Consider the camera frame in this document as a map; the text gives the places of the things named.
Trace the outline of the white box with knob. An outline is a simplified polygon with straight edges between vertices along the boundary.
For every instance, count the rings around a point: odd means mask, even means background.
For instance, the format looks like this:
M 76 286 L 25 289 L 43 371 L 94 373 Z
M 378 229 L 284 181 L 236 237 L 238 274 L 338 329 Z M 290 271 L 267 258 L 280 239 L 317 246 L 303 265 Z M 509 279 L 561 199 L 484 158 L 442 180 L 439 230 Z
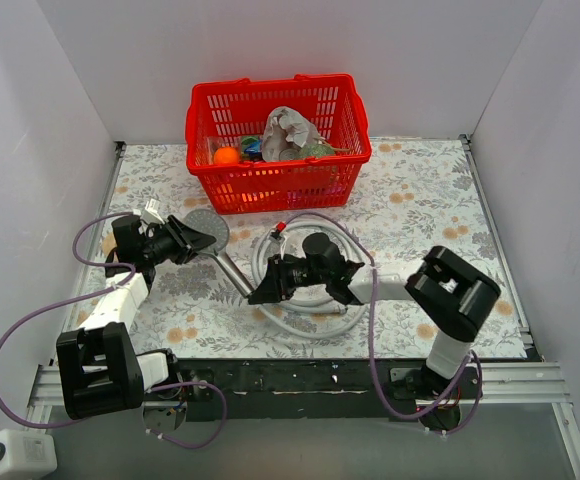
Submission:
M 0 480 L 41 479 L 57 469 L 51 435 L 28 430 L 0 430 Z

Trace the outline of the green glass item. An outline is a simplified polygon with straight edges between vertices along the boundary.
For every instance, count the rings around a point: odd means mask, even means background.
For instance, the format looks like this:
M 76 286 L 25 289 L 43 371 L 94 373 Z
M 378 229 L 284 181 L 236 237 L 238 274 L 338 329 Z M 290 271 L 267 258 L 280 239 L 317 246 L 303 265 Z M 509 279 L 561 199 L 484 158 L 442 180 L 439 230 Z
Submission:
M 349 148 L 333 147 L 327 142 L 320 142 L 314 144 L 304 145 L 297 153 L 298 160 L 306 160 L 310 158 L 319 159 L 338 154 L 348 154 L 351 150 Z

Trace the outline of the floral patterned mat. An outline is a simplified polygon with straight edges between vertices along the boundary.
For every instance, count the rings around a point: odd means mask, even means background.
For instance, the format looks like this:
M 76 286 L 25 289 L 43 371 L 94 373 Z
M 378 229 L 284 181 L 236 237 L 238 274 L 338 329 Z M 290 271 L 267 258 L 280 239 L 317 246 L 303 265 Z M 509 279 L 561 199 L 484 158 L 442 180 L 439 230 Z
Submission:
M 481 198 L 459 141 L 380 138 L 341 208 L 328 215 L 366 247 L 378 267 L 413 273 L 443 245 L 495 280 L 502 294 L 475 342 L 484 359 L 526 354 L 522 320 L 500 262 Z M 151 199 L 162 214 L 183 217 L 209 201 L 185 165 L 182 145 L 131 145 L 125 150 L 110 210 Z M 162 264 L 130 330 L 138 352 L 169 348 L 182 358 L 387 358 L 426 356 L 437 327 L 412 301 L 382 301 L 374 319 L 300 313 L 247 304 L 218 266 L 196 259 Z

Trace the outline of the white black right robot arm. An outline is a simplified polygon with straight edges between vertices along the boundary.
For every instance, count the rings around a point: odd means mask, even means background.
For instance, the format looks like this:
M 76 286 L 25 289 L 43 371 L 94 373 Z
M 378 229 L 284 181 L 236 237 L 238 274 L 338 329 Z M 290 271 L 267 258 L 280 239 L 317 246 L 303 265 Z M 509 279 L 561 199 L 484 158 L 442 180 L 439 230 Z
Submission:
M 376 304 L 382 300 L 416 302 L 439 329 L 420 380 L 434 397 L 452 393 L 467 363 L 477 358 L 471 347 L 500 297 L 499 286 L 443 246 L 433 247 L 420 268 L 408 277 L 396 272 L 383 274 L 373 259 L 365 263 L 345 259 L 326 233 L 339 223 L 326 215 L 320 219 L 315 233 L 303 241 L 303 257 L 285 253 L 270 257 L 257 287 L 250 285 L 226 254 L 230 231 L 221 216 L 210 210 L 194 210 L 183 225 L 204 238 L 192 252 L 214 259 L 251 305 L 281 304 L 297 289 L 314 285 L 325 286 L 332 300 L 341 305 L 362 307 L 369 317 L 375 315 Z

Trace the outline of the colourful small toy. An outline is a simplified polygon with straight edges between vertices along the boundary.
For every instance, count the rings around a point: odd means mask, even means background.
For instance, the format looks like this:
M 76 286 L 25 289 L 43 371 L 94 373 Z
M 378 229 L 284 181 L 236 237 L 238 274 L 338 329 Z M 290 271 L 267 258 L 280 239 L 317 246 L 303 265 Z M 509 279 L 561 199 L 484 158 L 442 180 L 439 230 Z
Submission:
M 240 160 L 242 162 L 262 162 L 262 143 L 263 139 L 260 135 L 242 136 L 239 141 Z

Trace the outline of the orange ball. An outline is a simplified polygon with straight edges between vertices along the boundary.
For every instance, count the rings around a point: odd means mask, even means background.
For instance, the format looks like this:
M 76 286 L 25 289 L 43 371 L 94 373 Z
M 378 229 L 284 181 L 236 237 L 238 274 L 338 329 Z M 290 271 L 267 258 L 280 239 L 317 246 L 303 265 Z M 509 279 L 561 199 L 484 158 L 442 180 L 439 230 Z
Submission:
M 240 151 L 234 147 L 220 147 L 213 154 L 213 161 L 216 165 L 238 164 L 240 160 Z

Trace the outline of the red plastic basket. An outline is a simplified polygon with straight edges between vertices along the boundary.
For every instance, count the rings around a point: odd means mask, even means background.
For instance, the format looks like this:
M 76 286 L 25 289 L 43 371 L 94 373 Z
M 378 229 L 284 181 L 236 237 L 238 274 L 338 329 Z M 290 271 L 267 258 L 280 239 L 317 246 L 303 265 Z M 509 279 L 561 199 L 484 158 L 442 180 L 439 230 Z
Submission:
M 371 156 L 349 74 L 201 83 L 186 164 L 221 214 L 339 207 Z

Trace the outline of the grey shower head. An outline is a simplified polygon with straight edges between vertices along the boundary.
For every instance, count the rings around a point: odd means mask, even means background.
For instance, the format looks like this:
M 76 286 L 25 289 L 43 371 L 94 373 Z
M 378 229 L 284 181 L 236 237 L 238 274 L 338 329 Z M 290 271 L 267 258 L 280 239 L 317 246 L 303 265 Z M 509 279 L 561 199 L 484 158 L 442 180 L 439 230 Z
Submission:
M 254 288 L 227 254 L 226 247 L 229 243 L 230 228 L 224 218 L 213 210 L 196 209 L 190 211 L 182 223 L 198 233 L 214 238 L 210 245 L 203 248 L 194 247 L 193 251 L 198 256 L 214 260 L 236 290 L 244 298 L 248 298 Z

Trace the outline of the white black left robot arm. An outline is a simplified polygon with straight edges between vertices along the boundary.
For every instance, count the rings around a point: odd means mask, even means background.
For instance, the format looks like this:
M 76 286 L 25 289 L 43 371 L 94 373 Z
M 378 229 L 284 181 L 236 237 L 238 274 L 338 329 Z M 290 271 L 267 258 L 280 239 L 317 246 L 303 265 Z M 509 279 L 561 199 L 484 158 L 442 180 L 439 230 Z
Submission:
M 183 377 L 172 351 L 137 354 L 129 330 L 156 267 L 185 264 L 219 239 L 190 220 L 169 216 L 147 223 L 136 213 L 114 219 L 112 233 L 116 247 L 106 257 L 107 292 L 78 329 L 56 342 L 64 406 L 73 420 L 135 409 L 150 390 L 163 400 L 181 392 Z

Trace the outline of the aluminium frame rail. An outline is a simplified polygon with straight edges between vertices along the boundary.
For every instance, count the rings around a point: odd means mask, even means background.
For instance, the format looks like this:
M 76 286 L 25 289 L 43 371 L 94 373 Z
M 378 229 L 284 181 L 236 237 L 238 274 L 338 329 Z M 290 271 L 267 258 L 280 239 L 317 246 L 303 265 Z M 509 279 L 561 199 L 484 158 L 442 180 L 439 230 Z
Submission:
M 569 403 L 571 392 L 557 363 L 483 363 L 485 403 Z M 29 407 L 62 406 L 57 367 L 41 367 L 29 398 Z

